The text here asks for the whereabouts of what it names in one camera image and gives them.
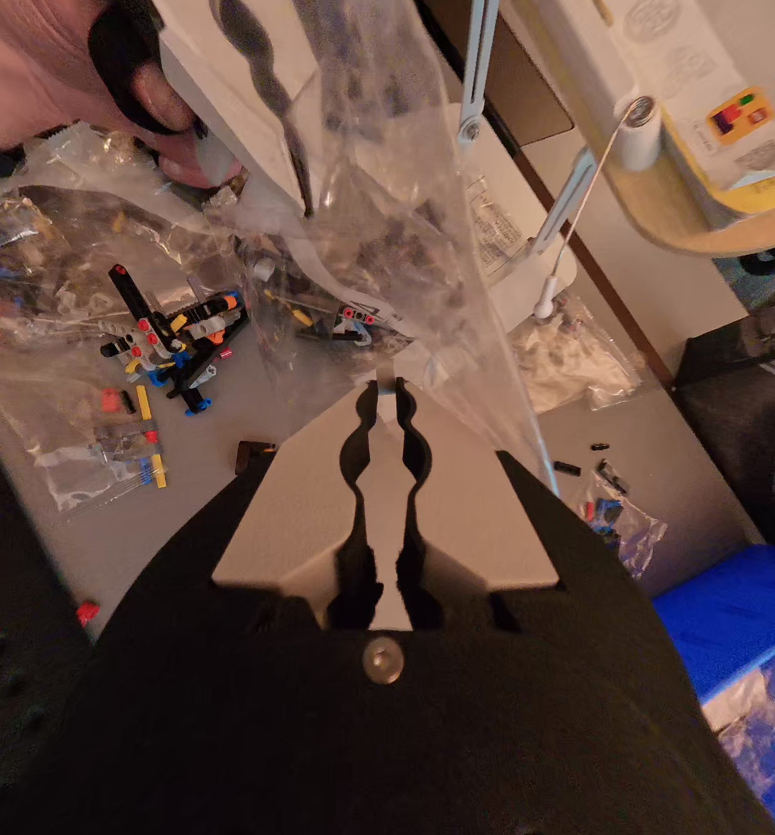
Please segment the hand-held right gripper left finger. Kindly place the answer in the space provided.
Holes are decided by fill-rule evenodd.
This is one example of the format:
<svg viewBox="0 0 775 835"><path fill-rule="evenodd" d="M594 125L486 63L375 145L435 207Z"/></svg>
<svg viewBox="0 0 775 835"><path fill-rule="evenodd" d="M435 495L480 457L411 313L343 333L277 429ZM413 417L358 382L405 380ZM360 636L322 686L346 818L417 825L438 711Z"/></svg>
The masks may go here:
<svg viewBox="0 0 775 835"><path fill-rule="evenodd" d="M370 627L383 593L358 480L371 463L379 391L368 381L274 454L212 579L302 598L335 629Z"/></svg>

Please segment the person's left hand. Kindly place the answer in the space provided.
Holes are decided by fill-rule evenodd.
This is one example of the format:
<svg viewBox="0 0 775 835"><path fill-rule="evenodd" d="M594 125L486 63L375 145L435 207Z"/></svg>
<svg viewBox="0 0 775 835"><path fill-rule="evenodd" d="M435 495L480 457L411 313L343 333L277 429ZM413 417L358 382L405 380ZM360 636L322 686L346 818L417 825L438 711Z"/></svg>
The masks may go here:
<svg viewBox="0 0 775 835"><path fill-rule="evenodd" d="M160 138L127 120L103 86L90 58L88 36L107 2L0 1L0 150L77 122L131 134L159 158L172 180L207 189L195 163L193 110L155 66L133 83L145 109L177 138ZM228 180L242 171L233 166Z"/></svg>

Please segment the clear bag of mixed parts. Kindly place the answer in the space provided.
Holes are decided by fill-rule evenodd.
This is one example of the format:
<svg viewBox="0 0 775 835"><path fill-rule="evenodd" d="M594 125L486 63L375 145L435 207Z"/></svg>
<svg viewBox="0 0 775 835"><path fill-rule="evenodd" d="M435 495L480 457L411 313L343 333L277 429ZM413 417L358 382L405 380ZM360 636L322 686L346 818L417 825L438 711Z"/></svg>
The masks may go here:
<svg viewBox="0 0 775 835"><path fill-rule="evenodd" d="M140 140L81 123L30 140L0 177L0 352L131 327L116 264L169 319L246 283L233 235Z"/></svg>

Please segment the blue plastic bin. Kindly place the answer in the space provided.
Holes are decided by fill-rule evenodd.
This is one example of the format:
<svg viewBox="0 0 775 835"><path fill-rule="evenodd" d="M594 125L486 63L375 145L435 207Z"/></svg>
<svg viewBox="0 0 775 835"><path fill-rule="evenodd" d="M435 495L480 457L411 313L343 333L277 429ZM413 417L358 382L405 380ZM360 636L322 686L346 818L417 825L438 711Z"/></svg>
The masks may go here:
<svg viewBox="0 0 775 835"><path fill-rule="evenodd" d="M708 724L775 819L775 546L751 546L653 603Z"/></svg>

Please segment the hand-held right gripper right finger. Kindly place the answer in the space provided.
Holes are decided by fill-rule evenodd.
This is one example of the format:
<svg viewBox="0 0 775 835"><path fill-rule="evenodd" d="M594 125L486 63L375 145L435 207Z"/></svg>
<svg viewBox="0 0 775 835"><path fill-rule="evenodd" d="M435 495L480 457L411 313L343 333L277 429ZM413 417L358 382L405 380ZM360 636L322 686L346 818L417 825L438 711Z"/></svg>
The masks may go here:
<svg viewBox="0 0 775 835"><path fill-rule="evenodd" d="M396 379L406 500L396 586L414 630L494 595L555 587L559 574L497 454L418 386Z"/></svg>

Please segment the partly built black lego assembly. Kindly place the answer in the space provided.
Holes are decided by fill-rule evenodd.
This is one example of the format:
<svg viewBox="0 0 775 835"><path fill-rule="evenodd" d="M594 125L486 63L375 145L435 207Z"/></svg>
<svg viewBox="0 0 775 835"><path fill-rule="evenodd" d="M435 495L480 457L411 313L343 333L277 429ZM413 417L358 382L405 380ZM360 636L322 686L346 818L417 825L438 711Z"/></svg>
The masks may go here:
<svg viewBox="0 0 775 835"><path fill-rule="evenodd" d="M242 292L218 291L171 314L157 309L125 266L108 276L132 317L118 336L100 347L103 357L122 362L126 374L143 374L154 387L170 387L188 416L210 408L202 386L215 377L215 361L230 353L230 343L249 325L249 303Z"/></svg>

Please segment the lego instruction booklet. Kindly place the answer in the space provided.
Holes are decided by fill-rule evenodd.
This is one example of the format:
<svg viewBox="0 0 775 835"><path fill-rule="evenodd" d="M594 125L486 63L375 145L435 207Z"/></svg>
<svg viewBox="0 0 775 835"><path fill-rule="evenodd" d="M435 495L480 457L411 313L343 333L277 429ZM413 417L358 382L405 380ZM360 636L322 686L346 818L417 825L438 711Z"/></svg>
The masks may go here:
<svg viewBox="0 0 775 835"><path fill-rule="evenodd" d="M709 223L775 209L775 2L611 1L609 34L659 104Z"/></svg>

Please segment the black perforated board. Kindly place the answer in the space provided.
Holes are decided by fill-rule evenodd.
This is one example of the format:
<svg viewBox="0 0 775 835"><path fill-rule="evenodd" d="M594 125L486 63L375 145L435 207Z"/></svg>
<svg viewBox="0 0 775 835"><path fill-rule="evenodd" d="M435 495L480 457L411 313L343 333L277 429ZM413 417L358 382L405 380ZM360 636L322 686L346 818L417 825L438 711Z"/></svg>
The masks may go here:
<svg viewBox="0 0 775 835"><path fill-rule="evenodd" d="M0 792L56 726L90 641L0 465Z"/></svg>

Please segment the small bag of blue parts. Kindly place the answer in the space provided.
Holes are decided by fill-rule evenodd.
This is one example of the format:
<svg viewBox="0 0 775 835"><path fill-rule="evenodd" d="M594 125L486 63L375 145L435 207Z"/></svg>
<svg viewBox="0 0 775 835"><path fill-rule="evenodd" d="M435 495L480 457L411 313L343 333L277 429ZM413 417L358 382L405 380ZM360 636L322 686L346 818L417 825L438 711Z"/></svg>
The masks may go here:
<svg viewBox="0 0 775 835"><path fill-rule="evenodd" d="M629 493L616 486L618 481L606 478L603 471L591 471L583 481L576 510L631 577L640 580L668 526L637 507Z"/></svg>

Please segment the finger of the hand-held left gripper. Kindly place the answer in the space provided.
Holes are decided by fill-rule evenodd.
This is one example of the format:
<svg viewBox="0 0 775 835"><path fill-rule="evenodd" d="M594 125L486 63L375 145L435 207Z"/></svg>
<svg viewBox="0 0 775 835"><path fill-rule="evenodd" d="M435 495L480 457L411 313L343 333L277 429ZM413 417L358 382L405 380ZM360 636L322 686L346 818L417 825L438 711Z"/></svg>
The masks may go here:
<svg viewBox="0 0 775 835"><path fill-rule="evenodd" d="M230 2L230 45L242 69L230 116L232 153L303 210L318 202L323 162L321 79L300 2Z"/></svg>
<svg viewBox="0 0 775 835"><path fill-rule="evenodd" d="M314 23L309 20L314 10L313 3L300 3L306 7L299 15L314 49ZM230 2L157 1L156 4L164 22L173 31L170 41L177 43L181 38L185 43L184 47L177 47L176 53L207 101L201 110L202 115L209 119L208 125L231 150L233 134L230 131L230 116L236 113L238 103L233 79L242 65L230 45ZM297 200L284 194L263 171L252 164L245 166L240 163L252 173L259 174L271 185L273 192L294 210L299 210L305 217L314 213L313 210L303 210Z"/></svg>

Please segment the clear plastic bag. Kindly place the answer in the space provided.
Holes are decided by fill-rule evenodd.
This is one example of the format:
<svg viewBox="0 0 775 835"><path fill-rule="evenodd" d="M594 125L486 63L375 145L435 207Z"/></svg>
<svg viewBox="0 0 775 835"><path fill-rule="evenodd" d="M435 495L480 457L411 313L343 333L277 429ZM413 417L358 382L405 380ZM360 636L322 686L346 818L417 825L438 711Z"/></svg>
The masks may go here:
<svg viewBox="0 0 775 835"><path fill-rule="evenodd" d="M323 162L318 202L310 217L295 220L260 198L246 197L244 231L273 231L303 221L340 224L355 218L413 211L426 200L441 206L454 225L465 224L472 252L511 364L492 375L430 379L408 377L398 357L347 373L356 383L378 371L416 384L469 428L518 458L555 494L552 471L527 388L516 365L509 333L527 320L546 277L531 250L503 256L487 276L482 237L469 205L465 158L457 149L455 106L446 101L435 48L411 2L312 2L314 53L321 79Z"/></svg>

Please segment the small bag of lego parts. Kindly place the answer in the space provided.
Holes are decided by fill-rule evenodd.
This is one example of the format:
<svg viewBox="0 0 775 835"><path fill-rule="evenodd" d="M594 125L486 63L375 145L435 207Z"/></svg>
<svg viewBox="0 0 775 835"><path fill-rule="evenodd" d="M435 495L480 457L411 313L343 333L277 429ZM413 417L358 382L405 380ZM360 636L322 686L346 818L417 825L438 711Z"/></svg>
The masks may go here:
<svg viewBox="0 0 775 835"><path fill-rule="evenodd" d="M103 387L90 396L28 449L60 514L106 505L139 488L169 485L148 388Z"/></svg>

